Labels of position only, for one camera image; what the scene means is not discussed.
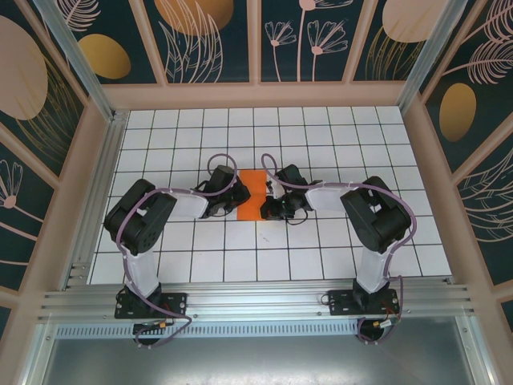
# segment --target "aluminum frame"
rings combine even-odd
[[[414,67],[411,70],[406,84],[398,98],[398,106],[404,115],[414,101],[422,83],[429,75],[431,68],[449,41],[453,28],[462,16],[468,0],[450,0],[446,3],[440,18],[433,27],[433,32],[422,48]]]
[[[127,122],[128,111],[117,111],[114,119],[107,125],[103,144],[96,161],[94,176],[87,190],[75,235],[71,242],[70,252],[67,256],[67,268],[63,271],[59,281],[61,290],[67,287],[68,281],[73,277],[77,277],[78,280],[83,279],[81,283],[84,285],[87,282],[88,269],[91,265],[102,222],[100,218],[107,204],[108,190],[111,186]],[[76,270],[85,269],[87,271],[83,271],[81,274],[76,273]]]
[[[106,120],[112,120],[114,108],[107,98],[96,74],[86,60],[79,43],[68,28],[63,15],[57,7],[57,2],[48,0],[34,0],[34,5],[41,14],[42,19],[50,29],[61,50],[63,50],[76,75],[82,81],[83,86],[98,106],[100,113]]]
[[[322,295],[328,290],[351,289],[352,285],[352,280],[185,283],[163,285],[163,291],[188,293],[188,314],[201,321],[307,320],[331,318],[328,307],[321,304]],[[464,285],[452,285],[441,278],[405,278],[404,286],[404,317],[474,313]],[[399,290],[397,282],[391,287]],[[120,289],[119,285],[72,286],[66,291],[47,293],[38,321],[119,322],[114,318],[114,309]]]

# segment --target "robotic arm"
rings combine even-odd
[[[385,193],[368,188],[343,187],[315,180],[307,184],[299,169],[290,166],[276,173],[279,181],[269,182],[273,197],[267,197],[261,216],[267,220],[293,219],[298,209],[331,210],[347,213],[358,239],[363,244],[362,264],[353,284],[353,299],[362,312],[379,301],[381,290],[388,288],[389,255],[394,245],[404,238],[411,226],[408,212]],[[311,188],[292,188],[309,186]],[[372,176],[362,184],[377,190],[390,190],[385,182]]]
[[[128,250],[125,269],[128,270],[127,276],[131,277],[125,289],[128,300],[124,302],[129,310],[120,311],[122,306],[118,301],[117,318],[158,318],[164,313],[163,307],[170,309],[170,297],[162,294],[151,248],[164,231],[169,217],[207,218],[219,209],[229,213],[246,202],[250,198],[249,191],[235,175],[236,170],[218,166],[209,181],[193,190],[159,189],[164,190],[162,192],[156,191],[156,187],[146,180],[138,180],[108,213],[105,228],[113,241],[120,239]],[[405,210],[390,197],[390,190],[376,176],[359,185],[367,188],[355,189],[350,184],[318,180],[308,184],[298,168],[291,164],[276,172],[273,180],[268,182],[273,196],[266,198],[261,207],[261,217],[265,220],[292,219],[298,209],[347,213],[364,246],[350,302],[357,304],[354,314],[380,314],[376,309],[382,309],[384,296],[390,291],[395,294],[394,290],[388,289],[388,267],[391,251],[405,241],[401,242],[411,225],[410,210]],[[185,314],[185,297],[183,294],[183,301],[178,308],[172,309],[173,312]]]

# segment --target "orange block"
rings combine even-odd
[[[248,188],[251,198],[237,207],[237,220],[262,221],[260,207],[265,202],[267,174],[263,170],[240,170],[239,178]]]

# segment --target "wire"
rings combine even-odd
[[[271,171],[265,166],[265,158],[269,158],[273,162],[274,174],[272,174]],[[417,232],[417,218],[415,217],[415,214],[414,214],[413,210],[411,209],[411,207],[404,200],[402,200],[400,197],[398,197],[394,193],[391,193],[390,191],[388,191],[388,190],[386,190],[384,188],[381,188],[381,187],[378,187],[378,186],[373,186],[373,185],[370,185],[370,184],[353,183],[353,182],[328,182],[328,183],[322,182],[322,183],[319,183],[319,184],[309,184],[309,185],[306,185],[306,186],[300,185],[300,184],[291,184],[291,183],[284,182],[283,180],[280,180],[275,175],[277,173],[277,171],[278,171],[278,165],[277,165],[275,159],[273,158],[273,156],[271,154],[268,154],[268,153],[262,154],[261,162],[262,162],[262,168],[265,170],[267,175],[269,175],[269,177],[271,179],[273,179],[274,181],[276,181],[279,184],[284,185],[285,187],[289,187],[289,188],[302,188],[302,189],[307,189],[307,190],[312,189],[312,188],[320,188],[320,187],[366,188],[368,190],[374,190],[374,191],[380,192],[380,193],[385,194],[388,197],[396,200],[406,210],[408,215],[410,215],[411,226],[412,227],[411,227],[410,234],[408,234],[406,237],[401,239],[399,242],[395,243],[392,246],[392,248],[390,249],[388,257],[386,258],[386,261],[385,261],[385,266],[383,268],[383,276],[384,277],[386,277],[388,275],[388,270],[389,270],[389,267],[390,267],[390,262],[392,260],[392,257],[394,255],[395,251],[397,249],[399,249],[401,246],[405,245],[408,241],[410,241],[410,239],[413,238],[413,236]]]
[[[308,211],[305,210],[305,214],[306,214],[306,217],[304,217],[301,222],[290,223],[290,219],[288,219],[288,218],[285,218],[285,222],[287,222],[287,224],[290,225],[290,226],[301,225],[301,224],[305,223],[306,220],[308,219]]]
[[[398,314],[395,312],[395,310],[388,306],[385,301],[383,301],[382,304],[385,306],[387,313],[393,314],[396,317],[398,317]]]
[[[228,215],[230,215],[233,211],[233,209],[227,211],[225,208],[223,208],[224,210],[224,214],[222,215],[211,215],[210,217],[213,217],[213,218],[223,218],[223,217],[227,217]]]
[[[274,174],[272,174],[270,172],[270,170],[265,166],[265,158],[269,158],[273,162]],[[269,175],[269,177],[271,179],[273,179],[274,181],[276,181],[277,183],[279,183],[279,184],[281,184],[281,185],[283,185],[285,187],[289,187],[289,188],[302,188],[302,189],[311,189],[311,188],[320,188],[320,187],[366,188],[366,189],[369,189],[369,190],[374,190],[374,191],[380,192],[380,193],[385,194],[388,197],[396,200],[406,210],[408,215],[410,215],[411,226],[412,227],[411,227],[410,234],[408,234],[406,237],[401,239],[399,242],[395,243],[390,248],[390,251],[389,251],[388,256],[386,258],[386,261],[385,261],[385,266],[383,268],[383,277],[387,277],[388,276],[388,271],[389,271],[389,268],[390,268],[390,262],[392,261],[392,257],[394,255],[394,253],[397,251],[397,249],[399,249],[401,246],[405,245],[408,241],[410,241],[410,239],[413,238],[413,236],[417,232],[417,218],[415,217],[415,214],[414,214],[413,210],[411,209],[411,207],[404,200],[402,200],[400,197],[398,197],[397,195],[393,194],[392,192],[390,192],[390,191],[388,191],[388,190],[386,190],[384,188],[380,188],[378,186],[373,186],[373,185],[370,185],[370,184],[353,183],[353,182],[340,182],[340,183],[325,183],[325,182],[322,182],[320,184],[311,184],[311,185],[306,185],[306,186],[299,185],[299,184],[290,184],[290,183],[284,182],[283,180],[280,180],[276,176],[276,173],[278,171],[278,165],[277,165],[276,160],[273,158],[273,156],[271,154],[268,154],[268,153],[262,154],[261,163],[262,163],[262,168],[265,170],[267,175]],[[403,291],[404,291],[404,285],[403,285],[403,281],[402,281],[402,276],[399,275],[399,276],[397,276],[395,278],[388,277],[387,280],[389,282],[393,282],[393,281],[397,281],[397,280],[400,281],[401,298],[399,300],[400,305],[399,305],[399,314],[398,314],[398,318],[400,320],[401,316],[402,316]],[[367,338],[365,335],[361,334],[361,332],[360,332],[360,330],[362,328],[362,323],[365,320],[366,320],[366,318],[364,317],[364,318],[361,318],[358,321],[357,337],[358,337],[358,339],[360,341],[368,343],[368,342],[372,342],[372,341],[369,338]],[[390,338],[390,336],[394,332],[395,332],[395,326],[392,326],[392,329],[388,332],[388,334],[385,337],[380,338],[380,343],[384,343],[388,338]]]
[[[123,288],[122,288],[120,291],[118,291],[118,293],[115,295],[115,301],[116,301],[116,303],[117,303],[117,302],[119,302],[119,296],[120,296],[120,295],[121,295],[121,293],[122,293],[122,292],[124,292],[124,291],[125,291],[125,287],[123,286]]]
[[[327,301],[327,302],[322,301],[322,299],[323,299],[324,297],[328,297],[328,296],[329,296],[328,294],[323,294],[323,295],[321,296],[320,303],[321,303],[322,305],[324,305],[324,306],[329,306],[329,305],[331,304],[331,302],[330,302],[330,301]]]
[[[179,327],[173,334],[171,334],[169,337],[166,337],[166,338],[162,338],[160,339],[159,341],[155,342],[154,344],[152,345],[143,345],[140,341],[139,341],[139,336],[141,335],[141,333],[144,331],[144,330],[140,330],[136,335],[135,335],[135,341],[137,342],[137,346],[139,348],[142,348],[144,347],[145,349],[152,349],[152,348],[156,348],[156,347],[161,347],[163,346],[164,344],[168,343],[169,341],[171,341],[173,338],[175,338],[175,336],[177,334],[179,334],[183,329],[185,329],[187,326],[189,326],[191,323],[192,323],[192,318],[188,317],[187,315],[185,314],[179,314],[179,313],[174,313],[172,311],[169,311],[169,310],[165,310],[165,309],[162,309],[161,307],[158,307],[157,305],[155,305],[154,303],[151,303],[150,301],[148,301],[146,299],[146,297],[144,297],[144,295],[141,293],[141,291],[139,290],[139,288],[137,287],[137,285],[134,283],[134,280],[133,280],[133,277],[132,275],[130,274],[130,270],[128,269],[128,251],[122,246],[121,244],[121,237],[123,235],[123,231],[125,230],[125,228],[127,227],[127,224],[128,222],[131,220],[131,218],[134,216],[134,214],[137,212],[137,209],[139,207],[141,207],[144,202],[146,202],[149,198],[153,197],[155,194],[158,194],[158,193],[172,193],[173,191],[174,192],[177,192],[177,193],[190,193],[192,195],[198,195],[198,196],[201,196],[201,197],[215,197],[215,196],[218,196],[222,193],[225,193],[226,191],[228,191],[235,183],[236,183],[236,180],[237,180],[237,165],[236,165],[236,161],[228,154],[222,154],[222,153],[219,153],[219,154],[215,154],[214,156],[212,156],[209,160],[208,160],[208,171],[210,172],[210,164],[212,162],[213,159],[219,157],[219,156],[226,156],[228,159],[230,159],[230,161],[233,163],[233,178],[232,180],[230,181],[230,183],[223,189],[221,189],[220,191],[218,192],[196,192],[196,191],[192,191],[192,190],[185,190],[185,189],[182,189],[182,188],[176,188],[176,189],[172,189],[172,188],[156,188],[155,190],[152,190],[150,191],[148,194],[146,194],[144,197],[142,197],[135,205],[134,207],[131,208],[131,210],[128,212],[128,215],[125,217],[125,219],[123,220],[123,222],[121,222],[121,226],[119,227],[119,230],[118,230],[118,233],[115,237],[115,243],[116,245],[118,246],[118,249],[119,251],[121,252],[121,254],[123,255],[123,269],[125,270],[125,274],[127,275],[127,279],[128,279],[128,282],[130,283],[131,285],[131,289],[132,291],[148,306],[150,306],[152,309],[155,309],[157,311],[159,311],[160,313],[162,314],[165,314],[167,316],[170,316],[172,318],[180,318],[180,319],[186,319],[187,322],[182,325],[181,327]]]
[[[401,321],[401,318],[402,318],[402,306],[404,304],[404,283],[402,281],[402,275],[398,275],[397,277],[393,277],[393,278],[390,277],[389,281],[390,282],[399,281],[401,297],[399,298],[399,314],[397,314],[397,317],[398,317],[398,321]],[[392,325],[392,327],[390,328],[389,332],[386,334],[385,337],[381,337],[378,341],[373,341],[370,338],[367,338],[365,335],[362,334],[362,324],[363,324],[363,322],[365,320],[366,320],[365,317],[360,318],[358,320],[357,334],[356,334],[357,338],[361,342],[363,342],[365,344],[369,344],[369,343],[373,343],[374,345],[381,345],[381,344],[383,344],[386,340],[388,340],[392,336],[392,334],[395,332],[395,329],[397,327],[397,323]]]

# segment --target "metal base plate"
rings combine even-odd
[[[162,293],[159,307],[173,313],[185,315],[187,309],[186,293]],[[168,318],[167,315],[151,312],[148,308],[138,306],[133,302],[133,295],[122,293],[118,296],[114,318],[116,319],[155,319]]]
[[[331,315],[386,315],[387,306],[396,314],[399,312],[398,294],[394,289],[382,290],[376,295],[369,309],[363,311],[353,299],[352,290],[330,290],[328,292],[329,313]]]

